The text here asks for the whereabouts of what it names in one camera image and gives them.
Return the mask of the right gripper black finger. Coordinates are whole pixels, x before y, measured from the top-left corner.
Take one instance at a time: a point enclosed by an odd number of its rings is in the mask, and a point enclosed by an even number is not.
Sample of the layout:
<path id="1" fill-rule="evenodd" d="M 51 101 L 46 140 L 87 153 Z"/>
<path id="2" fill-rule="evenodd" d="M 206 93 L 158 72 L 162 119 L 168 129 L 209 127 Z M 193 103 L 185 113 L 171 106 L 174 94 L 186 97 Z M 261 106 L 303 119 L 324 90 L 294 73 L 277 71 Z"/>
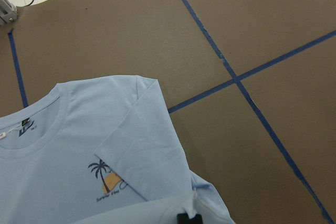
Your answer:
<path id="1" fill-rule="evenodd" d="M 190 218 L 187 213 L 177 214 L 178 224 L 203 224 L 202 215 L 196 214 L 193 218 Z"/>

